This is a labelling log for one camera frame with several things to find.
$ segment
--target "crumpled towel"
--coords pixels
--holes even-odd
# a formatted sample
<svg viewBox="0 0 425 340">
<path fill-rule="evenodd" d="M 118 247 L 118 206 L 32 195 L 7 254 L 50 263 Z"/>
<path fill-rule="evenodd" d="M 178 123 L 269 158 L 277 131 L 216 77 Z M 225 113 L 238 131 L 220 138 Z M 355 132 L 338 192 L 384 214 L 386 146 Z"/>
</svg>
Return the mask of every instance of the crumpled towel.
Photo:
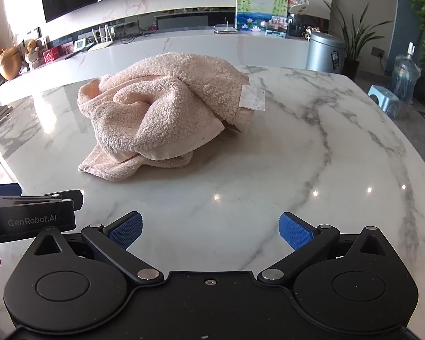
<svg viewBox="0 0 425 340">
<path fill-rule="evenodd" d="M 216 137 L 223 121 L 247 132 L 253 110 L 239 107 L 248 77 L 227 61 L 169 52 L 141 60 L 79 90 L 79 109 L 98 145 L 79 170 L 107 180 L 142 164 L 181 167 Z"/>
</svg>

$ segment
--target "lotus pond painting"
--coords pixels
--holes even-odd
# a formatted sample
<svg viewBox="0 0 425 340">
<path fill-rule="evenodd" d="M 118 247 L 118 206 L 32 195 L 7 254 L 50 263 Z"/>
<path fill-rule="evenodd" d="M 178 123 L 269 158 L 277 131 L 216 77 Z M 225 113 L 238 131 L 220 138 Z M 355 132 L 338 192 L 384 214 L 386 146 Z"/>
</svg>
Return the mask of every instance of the lotus pond painting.
<svg viewBox="0 0 425 340">
<path fill-rule="evenodd" d="M 235 26 L 237 30 L 266 31 L 273 16 L 286 18 L 287 0 L 236 0 Z"/>
</svg>

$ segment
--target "screw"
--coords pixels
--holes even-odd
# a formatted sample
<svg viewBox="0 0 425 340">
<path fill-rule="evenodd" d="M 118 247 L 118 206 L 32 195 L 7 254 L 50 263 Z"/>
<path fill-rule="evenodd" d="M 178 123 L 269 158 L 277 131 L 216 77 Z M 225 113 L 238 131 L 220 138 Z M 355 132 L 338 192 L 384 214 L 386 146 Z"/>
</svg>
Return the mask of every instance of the screw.
<svg viewBox="0 0 425 340">
<path fill-rule="evenodd" d="M 284 273 L 276 268 L 268 268 L 262 272 L 262 276 L 266 280 L 280 280 L 284 276 Z"/>
<path fill-rule="evenodd" d="M 144 268 L 137 272 L 137 277 L 142 280 L 154 280 L 159 277 L 159 271 L 154 268 Z"/>
</svg>

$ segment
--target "triangular cutout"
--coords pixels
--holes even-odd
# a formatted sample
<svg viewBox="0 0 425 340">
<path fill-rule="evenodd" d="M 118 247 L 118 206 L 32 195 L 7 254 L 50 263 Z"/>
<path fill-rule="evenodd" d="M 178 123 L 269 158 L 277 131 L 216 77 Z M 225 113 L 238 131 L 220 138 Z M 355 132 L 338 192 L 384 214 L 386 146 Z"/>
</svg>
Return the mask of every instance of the triangular cutout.
<svg viewBox="0 0 425 340">
<path fill-rule="evenodd" d="M 60 247 L 58 246 L 54 237 L 52 235 L 48 235 L 44 238 L 41 245 L 36 250 L 35 256 L 43 256 L 45 254 L 60 253 L 60 252 L 61 252 Z"/>
<path fill-rule="evenodd" d="M 378 256 L 386 255 L 386 252 L 384 252 L 383 247 L 374 235 L 367 236 L 367 239 L 365 239 L 365 242 L 362 245 L 360 251 L 362 253 L 376 254 Z"/>
</svg>

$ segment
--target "textured blue pad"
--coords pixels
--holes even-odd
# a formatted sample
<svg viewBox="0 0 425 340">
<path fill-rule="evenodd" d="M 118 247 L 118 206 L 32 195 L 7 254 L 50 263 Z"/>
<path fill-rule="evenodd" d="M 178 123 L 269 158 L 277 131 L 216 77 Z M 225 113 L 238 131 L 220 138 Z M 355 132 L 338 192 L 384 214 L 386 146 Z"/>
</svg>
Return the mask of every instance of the textured blue pad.
<svg viewBox="0 0 425 340">
<path fill-rule="evenodd" d="M 0 197 L 20 197 L 22 189 L 19 184 L 0 184 Z"/>
<path fill-rule="evenodd" d="M 279 219 L 279 234 L 295 251 L 313 239 L 312 231 L 285 213 Z"/>
<path fill-rule="evenodd" d="M 109 232 L 109 239 L 118 244 L 121 248 L 127 249 L 142 235 L 143 219 L 140 213 L 136 212 L 129 220 L 117 226 Z"/>
</svg>

